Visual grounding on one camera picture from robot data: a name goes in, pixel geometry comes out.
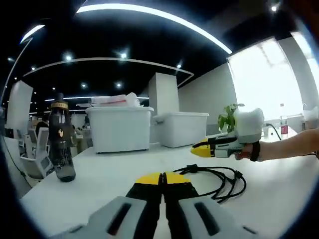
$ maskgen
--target window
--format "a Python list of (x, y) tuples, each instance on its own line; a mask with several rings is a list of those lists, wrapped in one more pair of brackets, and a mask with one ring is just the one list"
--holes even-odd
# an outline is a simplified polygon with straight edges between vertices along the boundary
[(238, 103), (261, 108), (266, 120), (280, 118), (281, 103), (288, 116), (303, 111), (297, 81), (274, 38), (249, 47), (228, 60)]
[(314, 80), (317, 86), (317, 90), (319, 89), (319, 66), (313, 55), (309, 44), (307, 43), (306, 39), (300, 32), (292, 32), (291, 35), (294, 37), (295, 41), (299, 45), (300, 49), (302, 50), (303, 54), (305, 55), (308, 64), (310, 66), (310, 70), (314, 76)]

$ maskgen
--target white storage bin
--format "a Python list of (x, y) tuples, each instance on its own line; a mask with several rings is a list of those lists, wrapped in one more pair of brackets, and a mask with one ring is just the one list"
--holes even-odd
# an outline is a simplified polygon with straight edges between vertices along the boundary
[(186, 112), (154, 116), (160, 144), (175, 148), (200, 142), (206, 137), (207, 116), (207, 113)]
[(91, 107), (90, 118), (94, 151), (121, 152), (150, 147), (150, 107)]

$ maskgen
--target plastic bottle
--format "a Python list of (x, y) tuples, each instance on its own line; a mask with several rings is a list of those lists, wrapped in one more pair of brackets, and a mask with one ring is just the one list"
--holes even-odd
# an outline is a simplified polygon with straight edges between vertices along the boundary
[(288, 138), (288, 117), (285, 111), (284, 104), (280, 104), (280, 110), (281, 110), (281, 115), (280, 115), (281, 139), (286, 139)]
[(63, 94), (58, 94), (58, 99), (51, 104), (49, 116), (49, 141), (50, 159), (55, 169), (56, 176), (62, 182), (75, 179), (71, 149), (74, 137), (68, 104), (63, 101)]

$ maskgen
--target desk surface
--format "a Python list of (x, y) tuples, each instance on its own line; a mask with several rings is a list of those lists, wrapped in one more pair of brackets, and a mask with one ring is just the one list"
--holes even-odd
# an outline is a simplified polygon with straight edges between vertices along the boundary
[[(74, 159), (76, 179), (60, 182), (52, 173), (22, 199), (21, 203), (48, 236), (78, 224), (118, 195), (126, 195), (135, 180), (151, 172), (173, 171), (196, 163), (202, 167), (231, 167), (243, 173), (247, 189), (240, 197), (222, 204), (242, 225), (260, 234), (277, 238), (297, 218), (310, 198), (319, 175), (315, 156), (295, 157), (266, 162), (200, 158), (190, 153), (190, 146), (166, 148), (151, 144), (148, 151), (95, 154), (88, 148)], [(220, 186), (209, 173), (186, 175), (199, 194)], [(165, 207), (154, 238), (169, 239)]]

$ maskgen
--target black ceiling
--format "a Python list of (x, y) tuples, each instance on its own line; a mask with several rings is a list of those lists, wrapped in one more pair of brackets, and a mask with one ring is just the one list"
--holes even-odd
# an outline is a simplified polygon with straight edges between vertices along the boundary
[[(30, 111), (41, 112), (48, 107), (44, 100), (53, 98), (58, 91), (67, 97), (111, 96), (129, 92), (139, 95), (155, 72), (176, 75), (178, 83), (189, 76), (187, 73), (164, 67), (106, 60), (59, 64), (24, 76), (31, 71), (32, 66), (38, 68), (64, 60), (66, 53), (73, 58), (91, 58), (119, 57), (119, 54), (125, 51), (131, 59), (173, 67), (181, 63), (182, 69), (194, 74), (193, 79), (226, 62), (228, 54), (224, 50), (183, 25), (155, 15), (124, 10), (98, 10), (75, 14), (82, 2), (58, 0), (47, 5), (46, 1), (33, 1), (23, 3), (18, 9), (11, 6), (15, 9), (11, 11), (10, 8), (10, 11), (16, 16), (16, 21), (5, 29), (5, 55), (3, 54), (1, 59), (1, 64), (4, 65), (1, 71), (3, 79), (12, 66), (7, 58), (16, 59), (25, 46), (25, 43), (19, 45), (22, 36), (34, 25), (46, 26), (32, 36), (33, 40), (17, 63), (6, 89), (4, 103), (8, 100), (11, 86), (16, 82), (14, 77), (34, 88), (36, 94), (33, 95), (32, 101), (37, 102), (37, 105), (32, 104)], [(101, 2), (87, 0), (84, 4)], [(163, 10), (213, 34), (214, 26), (209, 28), (206, 23), (239, 1), (214, 1), (212, 4), (205, 0), (127, 0), (111, 3), (115, 2)], [(263, 12), (239, 22), (218, 39), (236, 52), (266, 37), (282, 36), (294, 29), (284, 12), (273, 15), (269, 13), (266, 5), (264, 8)], [(84, 90), (80, 86), (82, 82), (88, 85)], [(116, 82), (121, 82), (123, 87), (117, 89)], [(73, 101), (70, 108), (75, 109), (76, 103), (79, 102)]]

